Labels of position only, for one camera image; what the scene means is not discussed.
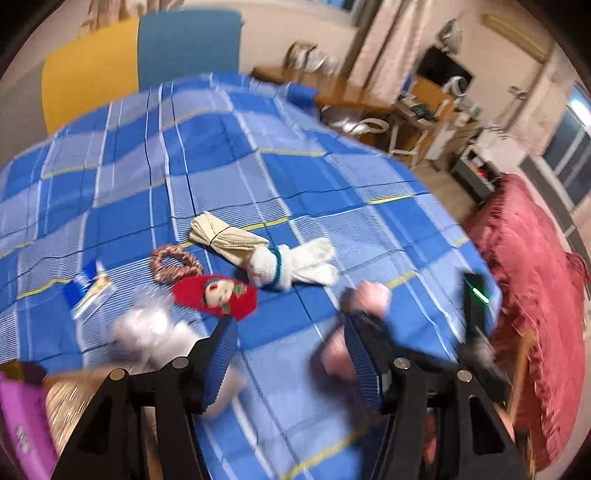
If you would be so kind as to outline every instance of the braided hair tie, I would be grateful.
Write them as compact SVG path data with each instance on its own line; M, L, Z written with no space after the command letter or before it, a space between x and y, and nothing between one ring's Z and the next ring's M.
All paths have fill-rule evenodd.
M183 265L162 265L165 257L175 258ZM203 274L199 260L183 250L180 245L163 245L154 250L150 256L150 270L154 281L162 285Z

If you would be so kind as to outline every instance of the floor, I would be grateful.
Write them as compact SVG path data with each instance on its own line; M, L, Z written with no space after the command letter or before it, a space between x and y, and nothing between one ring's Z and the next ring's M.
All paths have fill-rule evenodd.
M476 202L448 171L437 171L431 162L425 160L413 170L413 173L426 188L433 192L459 224L471 217L477 210Z

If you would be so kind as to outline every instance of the green light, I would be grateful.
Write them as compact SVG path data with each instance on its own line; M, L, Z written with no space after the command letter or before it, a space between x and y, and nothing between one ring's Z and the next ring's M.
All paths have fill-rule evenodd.
M476 289L476 287L472 287L472 291L474 292L474 295L476 295L479 299L481 299L484 303L488 305L488 299L482 293L480 293Z

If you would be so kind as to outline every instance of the wall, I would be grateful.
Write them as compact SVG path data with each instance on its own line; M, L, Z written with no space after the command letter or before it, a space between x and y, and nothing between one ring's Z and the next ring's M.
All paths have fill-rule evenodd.
M587 252L591 252L591 194L579 203L579 206L571 214L573 222L587 247Z
M211 5L240 10L244 21L240 48L240 71L250 73L255 65L279 65L295 40L307 40L343 61L356 28L333 7L300 2L185 0L183 8ZM334 10L336 20L329 20Z
M540 79L509 130L531 155L542 155L564 113L578 75L555 45Z
M499 34L486 28L480 21L483 13L494 13L519 26L528 36L550 49L552 38L517 0L436 0L431 19L421 42L426 49L436 42L436 35L447 20L462 15L462 48L455 59L475 78L468 97L483 107L484 122L495 119L511 101L507 92L511 85L528 87L541 69L520 48Z
M65 0L18 52L0 79L0 93L52 51L75 40L89 5L90 0ZM306 0L186 0L184 8L222 6L239 10L244 19L240 49L240 71L244 73L256 64L280 64L298 39L314 41L342 61L356 33L343 12Z
M0 92L10 88L57 48L75 40L90 0L66 0L27 39L0 79Z

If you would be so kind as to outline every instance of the pink fringed blanket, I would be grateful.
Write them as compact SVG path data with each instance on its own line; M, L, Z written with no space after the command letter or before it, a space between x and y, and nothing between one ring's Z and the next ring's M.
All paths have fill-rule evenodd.
M505 175L497 193L465 226L503 292L493 344L510 365L531 326L538 335L518 430L531 429L538 469L555 461L573 431L584 376L583 258L562 249L554 224L523 180Z

